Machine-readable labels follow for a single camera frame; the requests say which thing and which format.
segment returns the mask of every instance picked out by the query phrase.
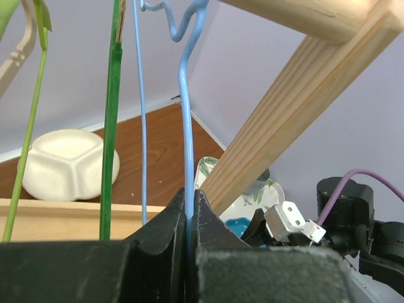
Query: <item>green plant stem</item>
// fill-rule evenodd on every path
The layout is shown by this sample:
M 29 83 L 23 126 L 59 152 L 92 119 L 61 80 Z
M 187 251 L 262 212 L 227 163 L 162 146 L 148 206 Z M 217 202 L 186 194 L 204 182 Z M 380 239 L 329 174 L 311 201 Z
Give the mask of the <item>green plant stem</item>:
M 122 45 L 121 43 L 116 42 L 119 9 L 119 0 L 114 0 L 108 62 L 107 101 L 105 105 L 104 150 L 102 156 L 100 240 L 110 239 L 112 170 L 114 167 L 114 151 L 116 142 L 116 126 L 119 103 L 119 86 L 121 83 L 122 59 Z
M 47 30 L 44 30 L 45 41 L 47 43 Z M 17 214 L 18 200 L 20 198 L 21 187 L 24 177 L 25 165 L 27 164 L 28 151 L 30 149 L 30 143 L 32 138 L 33 125 L 35 124 L 35 116 L 37 113 L 40 87 L 42 84 L 42 78 L 44 76 L 45 62 L 46 62 L 47 50 L 42 50 L 42 56 L 40 58 L 40 66 L 37 78 L 37 84 L 35 85 L 35 91 L 33 93 L 33 100 L 31 105 L 30 118 L 28 120 L 27 131 L 25 133 L 24 145 L 21 151 L 21 158 L 18 164 L 17 176 L 15 178 L 13 194 L 11 196 L 10 209 L 7 216 L 6 227 L 3 234 L 3 242 L 9 242 L 11 240 L 11 234 L 13 233 L 15 216 Z

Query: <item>blue object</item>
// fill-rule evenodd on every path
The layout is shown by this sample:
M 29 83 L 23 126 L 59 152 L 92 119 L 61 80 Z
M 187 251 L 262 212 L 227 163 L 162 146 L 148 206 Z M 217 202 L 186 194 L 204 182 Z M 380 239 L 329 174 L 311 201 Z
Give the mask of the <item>blue object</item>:
M 178 82 L 180 89 L 180 96 L 182 102 L 182 121 L 184 128 L 184 161 L 185 161 L 185 214 L 186 218 L 190 219 L 194 215 L 194 148 L 193 148 L 193 133 L 192 133 L 192 118 L 191 118 L 191 106 L 189 104 L 189 94 L 187 87 L 187 65 L 189 57 L 201 35 L 203 25 L 205 24 L 206 9 L 209 0 L 194 0 L 182 17 L 179 28 L 175 26 L 174 15 L 172 9 L 167 1 L 161 2 L 156 5 L 149 5 L 144 0 L 140 0 L 140 9 L 142 11 L 158 11 L 165 10 L 167 21 L 169 24 L 169 31 L 171 39 L 174 42 L 179 42 L 184 37 L 184 34 L 188 28 L 189 22 L 193 14 L 196 14 L 195 26 L 191 32 L 191 36 L 187 41 L 184 52 L 182 53 L 181 60 L 178 69 Z M 143 145 L 143 165 L 142 165 L 142 223 L 146 220 L 146 195 L 147 195 L 147 178 L 146 178 L 146 109 L 144 106 L 145 97 L 143 93 L 143 76 L 141 70 L 141 56 L 140 56 L 140 42 L 138 33 L 138 18 L 136 0 L 133 0 L 133 12 L 134 12 L 134 26 L 136 32 L 136 49 L 138 53 L 138 73 L 140 81 L 140 93 L 141 93 L 141 111 L 142 111 L 142 145 Z
M 250 222 L 251 221 L 248 220 L 247 218 L 237 218 L 227 220 L 225 224 L 236 236 L 240 238 L 246 231 Z
M 147 130 L 146 130 L 145 88 L 143 85 L 143 71 L 142 71 L 142 67 L 141 67 L 138 7 L 136 5 L 136 0 L 133 0 L 133 15 L 134 15 L 134 33 L 136 36 L 136 53 L 137 53 L 137 58 L 138 58 L 138 75 L 139 75 L 139 88 L 140 88 L 141 147 L 142 147 L 141 224 L 144 225 L 147 222 Z

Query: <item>brown floor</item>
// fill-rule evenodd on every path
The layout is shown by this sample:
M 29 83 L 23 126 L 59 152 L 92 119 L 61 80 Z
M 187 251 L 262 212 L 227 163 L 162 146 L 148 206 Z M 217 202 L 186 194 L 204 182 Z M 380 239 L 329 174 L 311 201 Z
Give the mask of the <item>brown floor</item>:
M 174 104 L 147 114 L 148 205 L 165 206 L 184 185 L 184 137 L 181 106 Z M 104 130 L 96 131 L 103 135 Z M 203 156 L 220 158 L 223 150 L 193 121 L 195 167 Z M 118 124 L 116 150 L 121 169 L 112 188 L 113 203 L 141 204 L 141 119 Z M 0 163 L 0 197 L 10 198 L 18 159 Z M 22 190 L 21 199 L 33 199 Z

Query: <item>gray surface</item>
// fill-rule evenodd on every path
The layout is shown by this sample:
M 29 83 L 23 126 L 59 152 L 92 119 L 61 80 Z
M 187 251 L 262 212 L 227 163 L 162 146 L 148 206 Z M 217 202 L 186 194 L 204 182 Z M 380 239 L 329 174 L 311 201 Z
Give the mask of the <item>gray surface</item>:
M 337 253 L 315 248 L 272 250 L 199 252 L 199 302 L 354 302 L 352 281 Z
M 384 303 L 382 298 L 371 288 L 367 286 L 367 281 L 360 273 L 351 271 L 353 280 L 353 294 L 360 303 Z

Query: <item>white paper plate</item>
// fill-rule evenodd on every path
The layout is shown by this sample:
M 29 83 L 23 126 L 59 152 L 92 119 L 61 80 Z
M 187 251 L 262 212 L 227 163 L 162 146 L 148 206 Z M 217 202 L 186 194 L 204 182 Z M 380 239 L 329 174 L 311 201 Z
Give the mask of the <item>white paper plate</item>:
M 218 160 L 213 157 L 203 157 L 196 169 L 194 188 L 198 189 L 206 176 L 214 168 Z M 262 208 L 266 212 L 274 204 L 280 204 L 285 201 L 285 193 L 282 187 L 275 181 L 268 181 L 268 184 L 257 195 L 242 194 L 233 204 L 229 206 L 221 215 L 220 219 L 224 222 L 230 219 L 247 218 L 251 220 L 254 212 L 258 208 Z
M 103 140 L 81 129 L 62 129 L 37 138 L 28 152 L 23 187 L 47 201 L 92 199 L 101 193 Z M 115 151 L 112 180 L 119 171 Z

